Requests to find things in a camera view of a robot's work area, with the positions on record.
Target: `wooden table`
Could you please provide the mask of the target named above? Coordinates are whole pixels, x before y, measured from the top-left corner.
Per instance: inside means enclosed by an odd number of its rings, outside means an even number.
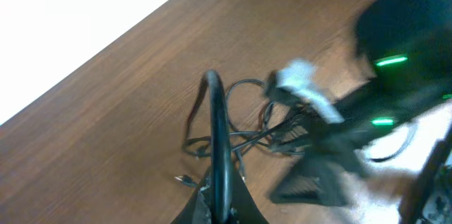
[[[199,178],[208,165],[180,151],[202,73],[215,69],[228,86],[303,57],[319,66],[320,86],[344,95],[360,83],[351,27],[371,1],[168,1],[1,126],[0,223],[170,222],[192,193],[174,176]],[[262,102],[259,89],[238,89],[233,120],[254,128]],[[209,133],[208,120],[205,105],[194,135]],[[245,157],[263,215],[338,222],[320,206],[267,199],[292,161],[258,150]]]

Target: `green led strip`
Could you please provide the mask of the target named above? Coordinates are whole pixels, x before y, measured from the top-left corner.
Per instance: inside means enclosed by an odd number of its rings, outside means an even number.
[[[376,65],[377,66],[385,66],[385,65],[395,64],[395,63],[399,63],[399,62],[406,61],[406,60],[408,60],[408,57],[406,56],[406,54],[395,55],[392,57],[388,57],[388,58],[384,58],[384,59],[380,59],[380,60],[376,61]]]
[[[394,120],[391,118],[376,118],[372,120],[372,124],[376,126],[394,125]]]

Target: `white wall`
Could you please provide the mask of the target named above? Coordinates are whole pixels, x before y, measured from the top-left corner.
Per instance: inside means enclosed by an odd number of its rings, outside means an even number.
[[[0,124],[167,0],[0,0]]]

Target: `wood grain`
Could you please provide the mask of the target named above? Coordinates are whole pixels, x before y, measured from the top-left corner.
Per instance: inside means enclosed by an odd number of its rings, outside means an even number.
[[[350,29],[371,1],[168,1],[1,126],[0,223],[170,222],[192,192],[173,177],[208,165],[180,151],[202,73],[217,70],[227,86],[303,57],[341,96],[360,83]],[[236,123],[255,127],[259,90],[231,101]],[[195,135],[208,134],[208,119],[204,107]],[[319,206],[267,200],[293,160],[253,150],[245,161],[271,223],[337,221]]]

